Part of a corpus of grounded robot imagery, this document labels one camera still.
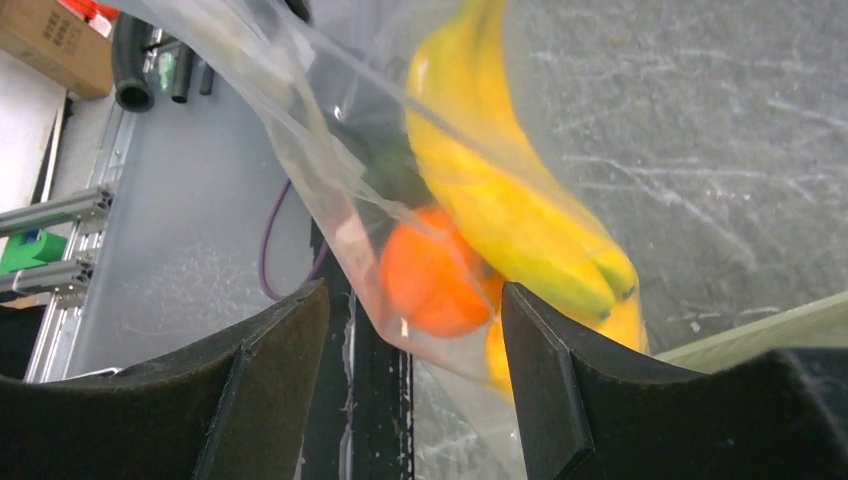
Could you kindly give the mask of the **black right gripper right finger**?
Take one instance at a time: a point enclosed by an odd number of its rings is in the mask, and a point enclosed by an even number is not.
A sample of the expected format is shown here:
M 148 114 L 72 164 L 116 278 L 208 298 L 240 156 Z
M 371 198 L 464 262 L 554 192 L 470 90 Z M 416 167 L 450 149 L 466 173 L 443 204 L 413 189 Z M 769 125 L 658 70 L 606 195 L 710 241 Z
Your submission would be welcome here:
M 847 352 L 779 348 L 716 373 L 631 350 L 524 286 L 502 322 L 531 479 L 843 479 Z

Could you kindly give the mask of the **yellow banana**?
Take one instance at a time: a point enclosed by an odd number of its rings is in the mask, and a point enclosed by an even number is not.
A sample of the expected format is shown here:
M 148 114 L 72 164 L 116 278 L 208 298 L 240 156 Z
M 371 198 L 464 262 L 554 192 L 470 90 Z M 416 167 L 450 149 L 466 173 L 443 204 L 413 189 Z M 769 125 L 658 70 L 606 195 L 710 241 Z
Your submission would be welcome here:
M 541 162 L 517 121 L 501 1 L 463 1 L 416 49 L 405 112 L 420 175 L 467 242 L 511 282 L 596 327 L 641 317 L 623 249 Z

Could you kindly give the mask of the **yellow bell pepper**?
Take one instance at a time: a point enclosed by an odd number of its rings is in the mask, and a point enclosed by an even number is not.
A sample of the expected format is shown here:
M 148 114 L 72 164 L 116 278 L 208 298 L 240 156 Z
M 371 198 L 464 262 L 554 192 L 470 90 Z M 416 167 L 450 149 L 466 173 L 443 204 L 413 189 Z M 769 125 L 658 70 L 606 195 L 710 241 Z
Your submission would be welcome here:
M 611 316 L 599 326 L 594 326 L 593 330 L 632 350 L 641 353 L 649 351 L 647 332 L 641 317 L 639 293 L 616 305 Z M 489 384 L 498 390 L 505 400 L 514 403 L 500 312 L 495 315 L 486 331 L 483 359 Z

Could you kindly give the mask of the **dark green avocado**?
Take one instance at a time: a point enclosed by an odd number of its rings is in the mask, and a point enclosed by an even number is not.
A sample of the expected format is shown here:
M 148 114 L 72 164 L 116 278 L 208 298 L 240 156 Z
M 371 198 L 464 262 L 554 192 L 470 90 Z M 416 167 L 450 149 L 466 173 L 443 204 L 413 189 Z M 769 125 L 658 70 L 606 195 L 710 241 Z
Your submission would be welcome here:
M 435 202 L 421 178 L 407 136 L 399 131 L 366 131 L 345 128 L 338 134 L 363 163 L 364 182 L 381 198 L 408 208 Z

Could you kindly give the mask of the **orange tangerine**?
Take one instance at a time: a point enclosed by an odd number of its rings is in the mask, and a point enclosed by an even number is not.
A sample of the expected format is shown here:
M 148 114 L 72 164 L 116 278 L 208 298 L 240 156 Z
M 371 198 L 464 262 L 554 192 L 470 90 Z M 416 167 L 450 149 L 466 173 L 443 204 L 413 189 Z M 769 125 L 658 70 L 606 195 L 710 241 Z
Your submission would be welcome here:
M 463 238 L 439 206 L 414 210 L 434 230 L 410 224 L 390 234 L 380 259 L 380 280 L 397 313 L 440 338 L 469 334 L 498 311 L 505 278 Z

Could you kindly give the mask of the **clear zip bag blue zipper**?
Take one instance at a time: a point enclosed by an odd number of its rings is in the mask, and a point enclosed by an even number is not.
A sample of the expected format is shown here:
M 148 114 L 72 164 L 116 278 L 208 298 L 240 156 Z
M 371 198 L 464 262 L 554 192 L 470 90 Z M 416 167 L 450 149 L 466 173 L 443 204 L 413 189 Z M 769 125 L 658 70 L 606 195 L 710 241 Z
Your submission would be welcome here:
M 640 279 L 531 116 L 530 2 L 120 8 L 234 82 L 377 332 L 482 387 L 527 478 L 604 477 L 554 327 L 644 353 Z

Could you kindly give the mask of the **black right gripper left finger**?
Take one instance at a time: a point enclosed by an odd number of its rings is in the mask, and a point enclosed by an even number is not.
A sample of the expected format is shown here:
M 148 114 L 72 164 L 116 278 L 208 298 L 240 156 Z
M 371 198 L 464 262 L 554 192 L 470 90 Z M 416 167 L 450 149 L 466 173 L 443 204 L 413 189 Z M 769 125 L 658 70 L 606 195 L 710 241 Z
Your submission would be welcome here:
M 330 313 L 324 281 L 112 375 L 1 381 L 5 479 L 292 479 Z

